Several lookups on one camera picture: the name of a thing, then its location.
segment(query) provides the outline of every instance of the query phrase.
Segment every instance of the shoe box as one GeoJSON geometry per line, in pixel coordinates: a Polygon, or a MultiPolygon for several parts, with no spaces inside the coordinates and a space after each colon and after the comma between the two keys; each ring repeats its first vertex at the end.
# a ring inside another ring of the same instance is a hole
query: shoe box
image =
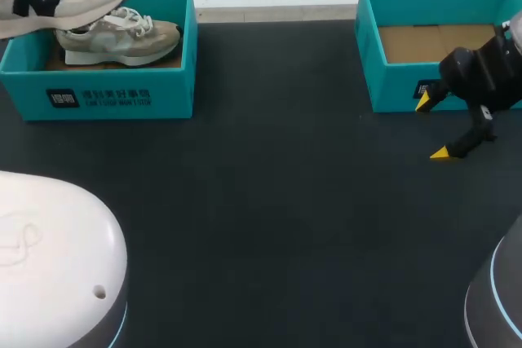
{"type": "MultiPolygon", "coordinates": [[[[447,54],[480,48],[520,9],[522,0],[359,0],[356,40],[374,111],[413,112],[447,54]]],[[[455,97],[436,107],[458,109],[466,104],[455,97]]]]}
{"type": "Polygon", "coordinates": [[[0,80],[25,121],[190,118],[197,62],[193,0],[128,0],[124,6],[178,24],[183,42],[142,68],[69,67],[53,32],[12,39],[0,80]]]}

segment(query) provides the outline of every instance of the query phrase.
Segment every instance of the n logo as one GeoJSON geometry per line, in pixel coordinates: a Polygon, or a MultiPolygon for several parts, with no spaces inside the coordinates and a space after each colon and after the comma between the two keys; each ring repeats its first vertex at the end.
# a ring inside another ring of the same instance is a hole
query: n logo
{"type": "Polygon", "coordinates": [[[60,0],[15,0],[13,14],[29,16],[29,6],[31,6],[39,16],[55,16],[58,4],[60,0]]]}

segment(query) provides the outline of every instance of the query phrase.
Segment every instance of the shoelace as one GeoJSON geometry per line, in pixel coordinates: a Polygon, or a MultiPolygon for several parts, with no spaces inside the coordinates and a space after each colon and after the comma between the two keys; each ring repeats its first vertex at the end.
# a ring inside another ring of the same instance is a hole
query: shoelace
{"type": "Polygon", "coordinates": [[[136,10],[129,7],[120,7],[113,12],[111,16],[123,18],[124,27],[118,27],[117,30],[137,30],[136,37],[143,37],[145,34],[153,30],[153,19],[148,15],[141,15],[136,10]]]}

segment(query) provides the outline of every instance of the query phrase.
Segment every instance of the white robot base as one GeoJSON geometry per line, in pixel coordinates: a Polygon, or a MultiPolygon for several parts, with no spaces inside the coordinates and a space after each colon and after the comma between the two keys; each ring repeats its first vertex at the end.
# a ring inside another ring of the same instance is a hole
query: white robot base
{"type": "Polygon", "coordinates": [[[125,239],[102,201],[0,172],[0,346],[122,348],[126,281],[125,239]]]}

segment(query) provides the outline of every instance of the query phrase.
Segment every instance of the dark table surface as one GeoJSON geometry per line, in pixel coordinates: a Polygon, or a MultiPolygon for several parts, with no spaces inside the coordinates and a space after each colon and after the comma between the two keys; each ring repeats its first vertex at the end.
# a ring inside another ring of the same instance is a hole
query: dark table surface
{"type": "Polygon", "coordinates": [[[24,124],[0,170],[116,214],[129,348],[464,348],[467,285],[522,204],[522,112],[373,114],[351,21],[202,25],[190,121],[24,124]]]}

